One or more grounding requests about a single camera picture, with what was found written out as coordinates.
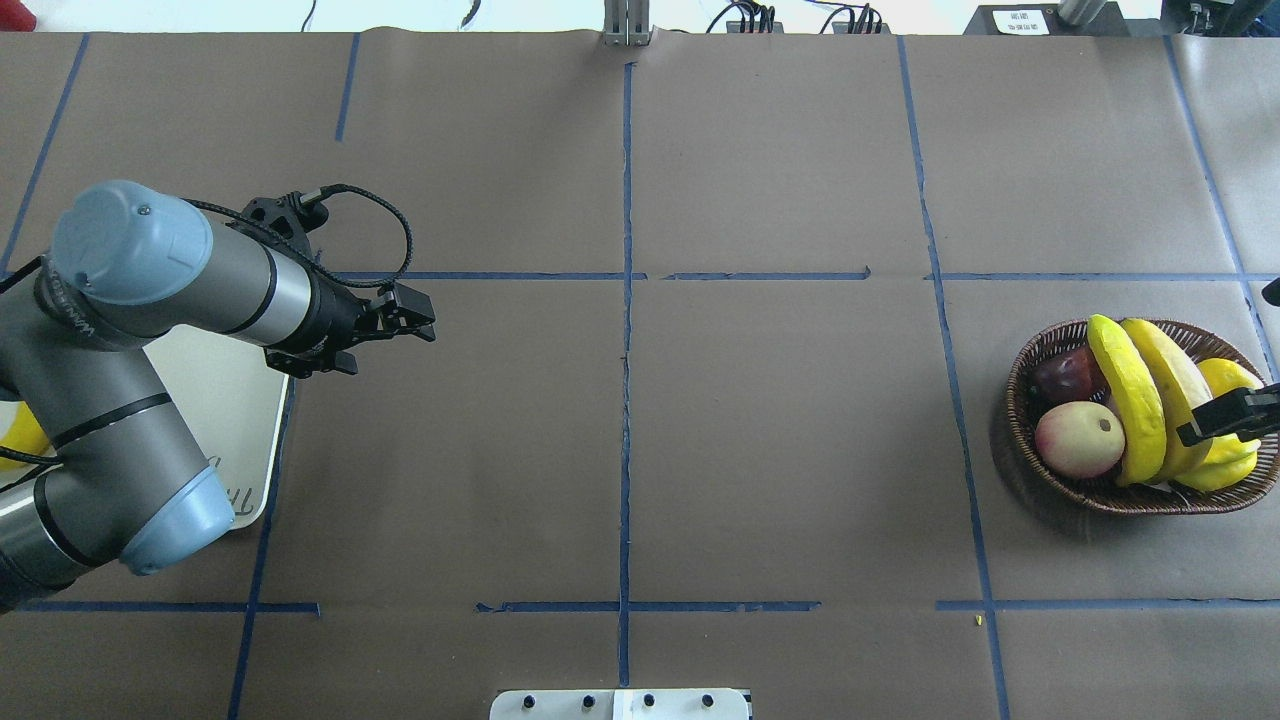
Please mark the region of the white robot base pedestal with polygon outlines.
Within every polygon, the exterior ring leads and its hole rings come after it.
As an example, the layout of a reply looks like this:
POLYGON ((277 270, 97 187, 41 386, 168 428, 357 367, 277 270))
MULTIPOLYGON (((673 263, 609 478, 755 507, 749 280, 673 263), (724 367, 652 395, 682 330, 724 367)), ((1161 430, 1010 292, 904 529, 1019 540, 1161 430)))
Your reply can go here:
POLYGON ((503 691, 490 719, 754 719, 751 694, 735 688, 503 691))

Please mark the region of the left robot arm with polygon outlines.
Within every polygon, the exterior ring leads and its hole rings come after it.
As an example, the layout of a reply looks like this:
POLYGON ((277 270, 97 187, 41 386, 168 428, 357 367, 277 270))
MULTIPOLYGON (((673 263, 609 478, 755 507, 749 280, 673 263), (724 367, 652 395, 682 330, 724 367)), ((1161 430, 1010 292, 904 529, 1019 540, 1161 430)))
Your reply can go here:
POLYGON ((3 448, 29 466, 3 489, 4 612, 110 562, 152 575, 232 528, 218 470, 145 351, 155 340, 178 325, 230 337, 296 379, 353 375, 366 342, 434 341, 433 301, 402 281, 413 232, 401 210, 404 256, 388 275, 346 279, 314 254, 308 236, 342 193, 376 200, 326 184, 236 211, 105 181, 3 282, 3 398, 28 406, 51 450, 3 448))

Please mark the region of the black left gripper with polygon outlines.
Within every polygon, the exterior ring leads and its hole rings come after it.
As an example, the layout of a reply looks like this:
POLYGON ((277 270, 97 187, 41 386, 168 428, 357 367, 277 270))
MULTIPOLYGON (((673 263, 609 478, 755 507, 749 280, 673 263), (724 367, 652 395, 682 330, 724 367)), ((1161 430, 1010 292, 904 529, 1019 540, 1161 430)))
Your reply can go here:
POLYGON ((262 309, 264 361, 296 379, 326 372, 353 375, 358 366, 352 348, 406 336, 435 342, 434 320, 430 296, 404 283, 380 286, 370 301, 307 270, 273 270, 262 309))

